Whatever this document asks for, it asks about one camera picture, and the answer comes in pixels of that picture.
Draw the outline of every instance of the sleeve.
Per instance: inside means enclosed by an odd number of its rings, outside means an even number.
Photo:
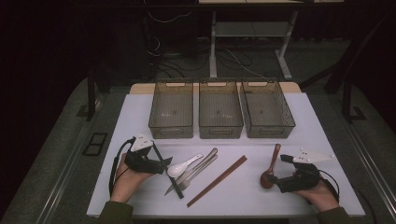
[[[353,224],[352,218],[347,214],[343,207],[337,207],[317,214],[320,224]]]
[[[126,203],[107,202],[96,224],[130,224],[134,208]]]

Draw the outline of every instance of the wooden ladle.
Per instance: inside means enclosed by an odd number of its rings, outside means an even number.
[[[264,173],[262,173],[262,176],[260,177],[260,184],[262,184],[262,187],[264,189],[270,189],[274,184],[268,181],[267,175],[273,175],[274,174],[274,165],[276,162],[277,154],[279,153],[280,150],[280,144],[276,144],[274,148],[274,153],[273,153],[273,158],[271,160],[271,165],[266,170]]]

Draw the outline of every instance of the perforated storage basket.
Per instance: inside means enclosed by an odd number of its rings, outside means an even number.
[[[199,133],[203,139],[239,138],[244,122],[232,78],[199,80]]]
[[[276,78],[243,78],[240,91],[247,137],[289,137],[295,122]]]
[[[191,79],[158,79],[148,126],[152,137],[193,137],[193,82]]]

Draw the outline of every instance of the chopsticks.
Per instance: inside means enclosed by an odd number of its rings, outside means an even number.
[[[232,173],[236,168],[238,168],[242,163],[247,160],[247,157],[244,155],[238,161],[236,161],[230,168],[228,168],[224,173],[222,173],[218,178],[216,178],[211,184],[209,184],[205,189],[203,189],[195,198],[193,198],[189,203],[187,203],[187,207],[192,206],[196,203],[200,198],[202,198],[206,193],[208,193],[211,189],[213,189],[221,180],[227,177],[230,173]]]

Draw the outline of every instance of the dark floor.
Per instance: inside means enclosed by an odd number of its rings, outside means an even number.
[[[259,39],[254,47],[242,43],[237,49],[219,48],[218,77],[278,77],[283,81],[274,49],[280,46],[277,39]],[[290,42],[286,53],[294,82],[302,83],[323,69],[337,62],[345,52],[345,40],[301,40]],[[208,45],[197,59],[186,59],[169,51],[162,70],[156,77],[208,77]],[[233,55],[251,72],[241,68]],[[353,88],[352,106],[358,107],[365,119],[349,124],[341,115],[342,95],[327,94],[323,90],[327,78],[302,89],[308,94],[318,119],[327,134],[337,158],[355,187],[365,217],[354,217],[356,223],[395,223],[394,211],[389,211],[387,195],[396,190],[396,136],[381,116],[368,103],[364,94]],[[16,197],[1,223],[93,223],[86,211],[96,178],[106,155],[114,131],[123,98],[130,86],[113,86],[109,93],[97,92],[97,112],[91,121],[77,116],[87,104],[87,84],[82,81],[71,94],[58,118],[46,144],[42,147],[34,165],[23,181]],[[107,133],[102,153],[98,157],[86,157],[81,151],[87,146],[93,133]],[[214,220],[214,223],[264,223],[262,219]],[[313,217],[287,220],[290,224],[317,223]],[[137,220],[136,223],[174,223],[160,220]]]

